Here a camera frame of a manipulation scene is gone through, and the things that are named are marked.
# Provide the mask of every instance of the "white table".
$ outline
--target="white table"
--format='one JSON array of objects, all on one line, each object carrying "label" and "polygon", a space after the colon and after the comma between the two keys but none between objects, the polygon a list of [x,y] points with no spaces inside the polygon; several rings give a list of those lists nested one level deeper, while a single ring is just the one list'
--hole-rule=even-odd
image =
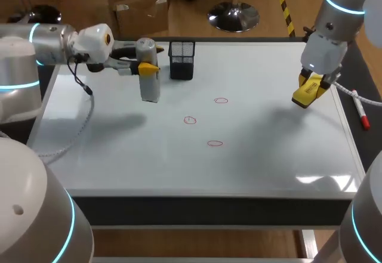
[{"label": "white table", "polygon": [[[158,104],[141,101],[138,77],[79,67],[94,116],[49,164],[72,196],[352,198],[364,170],[335,88],[306,110],[291,101],[304,44],[198,43],[188,82],[168,78],[165,48]],[[65,145],[86,99],[61,66],[30,146]]]}]

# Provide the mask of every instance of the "yellow black tape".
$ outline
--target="yellow black tape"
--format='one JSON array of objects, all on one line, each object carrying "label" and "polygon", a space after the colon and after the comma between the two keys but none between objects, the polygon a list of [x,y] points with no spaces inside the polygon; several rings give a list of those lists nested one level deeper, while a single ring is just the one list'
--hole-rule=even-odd
[{"label": "yellow black tape", "polygon": [[286,0],[280,0],[282,12],[284,14],[284,19],[286,22],[286,26],[288,27],[288,34],[290,38],[296,37],[296,34],[294,32],[294,26],[291,18],[291,14],[289,13],[289,9],[287,7],[287,2]]}]

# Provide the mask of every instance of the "red drawn circle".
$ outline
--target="red drawn circle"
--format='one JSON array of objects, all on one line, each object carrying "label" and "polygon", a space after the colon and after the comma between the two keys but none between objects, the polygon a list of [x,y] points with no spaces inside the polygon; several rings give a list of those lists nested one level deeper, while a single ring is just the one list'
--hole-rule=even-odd
[{"label": "red drawn circle", "polygon": [[219,147],[219,146],[222,146],[223,145],[223,142],[221,141],[208,141],[207,142],[207,145],[209,145],[210,147]]},{"label": "red drawn circle", "polygon": [[193,125],[193,124],[196,124],[196,119],[194,117],[187,116],[187,117],[184,117],[183,122],[188,125]]},{"label": "red drawn circle", "polygon": [[214,101],[217,104],[226,104],[226,103],[228,103],[228,99],[226,99],[226,98],[216,98],[216,99],[214,99]]}]

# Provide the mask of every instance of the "red marker cap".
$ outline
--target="red marker cap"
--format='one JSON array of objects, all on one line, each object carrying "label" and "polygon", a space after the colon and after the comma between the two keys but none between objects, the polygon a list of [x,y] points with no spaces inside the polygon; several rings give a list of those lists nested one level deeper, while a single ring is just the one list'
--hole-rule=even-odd
[{"label": "red marker cap", "polygon": [[362,116],[361,117],[361,122],[362,122],[362,126],[365,130],[369,130],[370,129],[370,123],[369,123],[369,120],[366,116]]}]

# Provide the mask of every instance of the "chair base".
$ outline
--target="chair base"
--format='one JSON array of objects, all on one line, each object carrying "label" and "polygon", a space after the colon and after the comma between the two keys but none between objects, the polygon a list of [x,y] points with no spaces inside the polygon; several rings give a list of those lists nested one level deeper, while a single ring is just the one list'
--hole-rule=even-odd
[{"label": "chair base", "polygon": [[258,11],[244,2],[233,5],[222,2],[208,13],[208,21],[226,32],[244,32],[255,27],[260,20]]}]

